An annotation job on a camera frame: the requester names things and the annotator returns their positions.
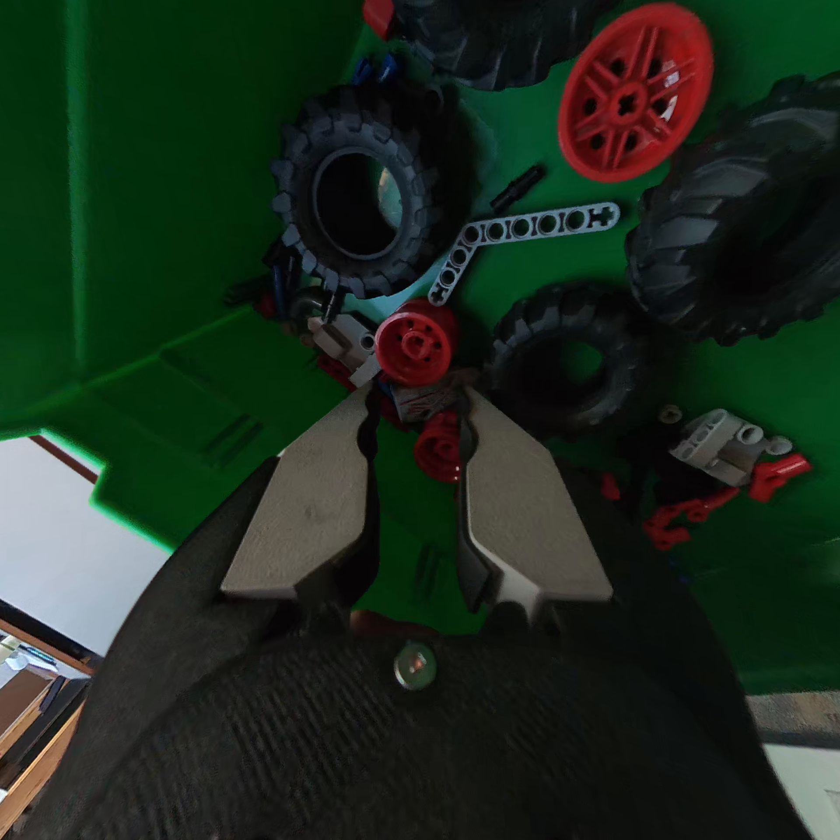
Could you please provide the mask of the red angled lego connector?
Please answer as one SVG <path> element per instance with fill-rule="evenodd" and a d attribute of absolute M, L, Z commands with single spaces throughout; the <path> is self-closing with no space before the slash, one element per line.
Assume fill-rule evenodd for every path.
<path fill-rule="evenodd" d="M 789 454 L 776 461 L 758 463 L 752 471 L 749 497 L 760 503 L 768 503 L 777 490 L 785 487 L 793 478 L 812 470 L 812 464 L 801 454 Z"/>

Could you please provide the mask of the light grey bent liftarm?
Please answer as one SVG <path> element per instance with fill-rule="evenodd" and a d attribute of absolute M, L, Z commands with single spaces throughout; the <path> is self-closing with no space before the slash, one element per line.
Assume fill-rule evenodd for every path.
<path fill-rule="evenodd" d="M 458 233 L 446 255 L 429 288 L 427 301 L 435 308 L 443 307 L 480 249 L 603 233 L 614 228 L 621 217 L 620 206 L 603 202 L 470 222 Z"/>

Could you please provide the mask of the large black rubber tire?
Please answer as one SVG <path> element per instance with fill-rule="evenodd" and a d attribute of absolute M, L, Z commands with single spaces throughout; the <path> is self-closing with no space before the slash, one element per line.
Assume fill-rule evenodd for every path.
<path fill-rule="evenodd" d="M 480 91 L 531 87 L 577 57 L 619 1 L 399 1 L 396 30 L 437 74 Z"/>
<path fill-rule="evenodd" d="M 696 342 L 766 340 L 839 294 L 839 73 L 776 81 L 721 113 L 639 199 L 627 278 Z"/>

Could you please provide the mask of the red lego liftarm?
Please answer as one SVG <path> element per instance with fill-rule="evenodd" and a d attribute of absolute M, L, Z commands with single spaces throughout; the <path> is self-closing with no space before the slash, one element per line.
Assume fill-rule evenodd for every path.
<path fill-rule="evenodd" d="M 683 518 L 688 524 L 700 524 L 708 520 L 710 514 L 727 505 L 740 494 L 740 488 L 729 487 L 714 494 L 671 505 L 659 507 L 649 519 L 643 522 L 643 530 L 658 551 L 668 552 L 674 547 L 691 540 L 690 531 L 685 524 L 675 524 Z"/>

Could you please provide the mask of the green plastic bin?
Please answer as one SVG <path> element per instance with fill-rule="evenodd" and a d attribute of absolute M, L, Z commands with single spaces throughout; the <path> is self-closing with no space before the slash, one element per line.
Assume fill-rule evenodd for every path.
<path fill-rule="evenodd" d="M 708 109 L 838 70 L 838 2 L 678 2 L 715 46 Z M 42 429 L 103 462 L 97 507 L 176 547 L 266 457 L 340 402 L 312 353 L 223 295 L 278 235 L 280 126 L 378 39 L 360 2 L 2 2 L 2 439 Z M 482 340 L 552 283 L 624 285 L 642 191 L 577 175 L 557 141 L 571 66 L 537 87 L 458 92 L 484 204 L 529 165 L 522 209 L 620 203 L 611 232 L 478 255 L 456 305 Z M 665 555 L 748 693 L 838 687 L 838 301 L 731 348 L 668 343 L 646 397 L 724 407 L 792 438 L 814 466 L 762 505 L 740 498 Z M 380 575 L 369 608 L 477 630 L 455 578 L 454 491 L 380 426 Z"/>

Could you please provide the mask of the light grey lego assembly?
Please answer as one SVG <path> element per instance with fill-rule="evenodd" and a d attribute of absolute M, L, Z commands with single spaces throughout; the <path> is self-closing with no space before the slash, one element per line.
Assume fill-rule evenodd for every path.
<path fill-rule="evenodd" d="M 669 454 L 728 487 L 745 487 L 762 455 L 787 456 L 793 443 L 767 437 L 761 426 L 718 408 L 685 425 Z"/>

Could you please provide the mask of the black lego piece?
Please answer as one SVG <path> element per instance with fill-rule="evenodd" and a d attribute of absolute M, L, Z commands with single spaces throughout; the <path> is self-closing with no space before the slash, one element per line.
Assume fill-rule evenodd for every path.
<path fill-rule="evenodd" d="M 688 465 L 667 450 L 653 460 L 656 508 L 673 507 L 687 501 L 705 500 L 728 488 L 713 476 Z"/>

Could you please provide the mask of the small red wheel hub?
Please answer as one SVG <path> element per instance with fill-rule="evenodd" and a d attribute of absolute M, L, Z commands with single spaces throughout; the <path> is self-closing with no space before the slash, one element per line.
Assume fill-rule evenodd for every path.
<path fill-rule="evenodd" d="M 382 322 L 374 354 L 386 378 L 409 387 L 433 385 L 448 373 L 458 348 L 454 313 L 425 297 L 407 301 Z"/>
<path fill-rule="evenodd" d="M 443 411 L 426 420 L 413 449 L 417 466 L 429 478 L 447 484 L 459 482 L 461 473 L 460 419 Z"/>

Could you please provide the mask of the wooden shelf unit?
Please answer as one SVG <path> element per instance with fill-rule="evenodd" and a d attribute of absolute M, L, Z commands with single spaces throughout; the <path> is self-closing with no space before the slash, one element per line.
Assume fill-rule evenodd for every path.
<path fill-rule="evenodd" d="M 34 803 L 77 728 L 102 658 L 1 601 L 2 835 Z"/>

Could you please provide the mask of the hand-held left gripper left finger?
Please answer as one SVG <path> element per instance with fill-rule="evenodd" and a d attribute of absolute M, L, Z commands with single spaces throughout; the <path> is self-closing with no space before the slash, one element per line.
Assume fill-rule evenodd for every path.
<path fill-rule="evenodd" d="M 363 385 L 280 453 L 222 593 L 352 611 L 380 570 L 380 418 Z"/>

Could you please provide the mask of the black connector pin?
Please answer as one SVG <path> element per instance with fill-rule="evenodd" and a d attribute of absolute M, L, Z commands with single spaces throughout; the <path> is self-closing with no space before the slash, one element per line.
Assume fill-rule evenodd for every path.
<path fill-rule="evenodd" d="M 490 207 L 495 214 L 502 214 L 515 203 L 522 200 L 531 189 L 545 177 L 543 164 L 535 164 L 511 181 L 499 194 L 490 200 Z"/>

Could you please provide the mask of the blue connector pin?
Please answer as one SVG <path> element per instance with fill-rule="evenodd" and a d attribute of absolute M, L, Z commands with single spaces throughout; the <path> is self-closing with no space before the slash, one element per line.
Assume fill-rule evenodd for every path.
<path fill-rule="evenodd" d="M 379 61 L 363 56 L 356 63 L 350 84 L 353 87 L 366 85 L 386 86 L 403 74 L 402 59 L 392 53 L 385 53 Z"/>

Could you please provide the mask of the grey panel with red print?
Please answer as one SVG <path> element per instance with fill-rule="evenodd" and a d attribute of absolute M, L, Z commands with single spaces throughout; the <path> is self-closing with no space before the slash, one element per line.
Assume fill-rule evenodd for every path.
<path fill-rule="evenodd" d="M 459 393 L 454 388 L 439 385 L 394 385 L 392 399 L 401 423 L 423 424 L 456 404 Z"/>

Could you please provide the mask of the large red wheel rim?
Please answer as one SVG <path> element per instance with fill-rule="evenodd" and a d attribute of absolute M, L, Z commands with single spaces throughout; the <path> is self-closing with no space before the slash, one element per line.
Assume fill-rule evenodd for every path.
<path fill-rule="evenodd" d="M 706 107 L 715 65 L 702 21 L 676 3 L 649 3 L 612 21 L 565 82 L 561 153 L 599 183 L 626 182 L 672 157 Z"/>

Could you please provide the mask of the pile of dark lego pins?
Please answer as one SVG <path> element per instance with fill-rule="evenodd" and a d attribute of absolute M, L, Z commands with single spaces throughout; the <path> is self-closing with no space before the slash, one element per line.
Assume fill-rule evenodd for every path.
<path fill-rule="evenodd" d="M 262 263 L 266 268 L 263 274 L 226 289 L 222 298 L 225 307 L 250 306 L 291 336 L 309 332 L 309 319 L 322 315 L 328 295 L 318 285 L 303 284 L 300 255 L 281 237 L 268 247 Z"/>

